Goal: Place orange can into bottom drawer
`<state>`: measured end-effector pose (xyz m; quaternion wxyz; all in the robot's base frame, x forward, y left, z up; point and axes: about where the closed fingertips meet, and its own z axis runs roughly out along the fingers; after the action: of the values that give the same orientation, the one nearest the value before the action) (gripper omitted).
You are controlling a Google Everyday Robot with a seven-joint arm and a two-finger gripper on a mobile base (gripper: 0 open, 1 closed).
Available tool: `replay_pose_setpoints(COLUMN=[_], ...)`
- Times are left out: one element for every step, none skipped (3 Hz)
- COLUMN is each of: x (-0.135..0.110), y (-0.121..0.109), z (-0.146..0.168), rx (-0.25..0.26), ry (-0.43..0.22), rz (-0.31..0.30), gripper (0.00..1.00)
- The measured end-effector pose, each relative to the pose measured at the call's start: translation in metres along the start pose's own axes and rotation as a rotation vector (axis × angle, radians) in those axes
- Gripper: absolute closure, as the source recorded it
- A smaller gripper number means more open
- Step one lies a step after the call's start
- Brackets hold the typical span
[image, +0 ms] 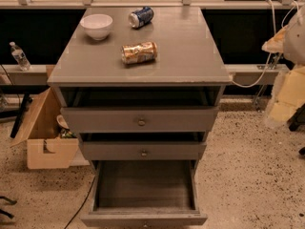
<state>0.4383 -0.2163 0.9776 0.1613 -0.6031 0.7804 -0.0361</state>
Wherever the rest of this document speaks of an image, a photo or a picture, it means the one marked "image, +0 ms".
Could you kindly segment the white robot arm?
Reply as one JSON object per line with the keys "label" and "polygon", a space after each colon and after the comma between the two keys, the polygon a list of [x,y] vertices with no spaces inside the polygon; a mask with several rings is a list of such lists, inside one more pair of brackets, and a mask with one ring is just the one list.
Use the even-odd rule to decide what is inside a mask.
{"label": "white robot arm", "polygon": [[294,64],[291,70],[280,72],[275,78],[265,111],[265,124],[275,128],[284,125],[305,104],[305,6],[263,44],[262,50],[280,52]]}

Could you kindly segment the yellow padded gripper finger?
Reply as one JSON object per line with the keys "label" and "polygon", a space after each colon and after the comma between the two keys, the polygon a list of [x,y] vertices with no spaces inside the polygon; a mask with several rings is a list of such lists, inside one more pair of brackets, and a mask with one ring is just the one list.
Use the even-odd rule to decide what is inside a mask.
{"label": "yellow padded gripper finger", "polygon": [[269,52],[269,53],[277,53],[277,52],[284,53],[284,41],[285,41],[286,30],[287,27],[284,26],[272,38],[266,41],[262,45],[261,49],[264,52]]}
{"label": "yellow padded gripper finger", "polygon": [[275,78],[272,98],[264,114],[264,124],[269,128],[284,125],[305,104],[305,66],[295,65]]}

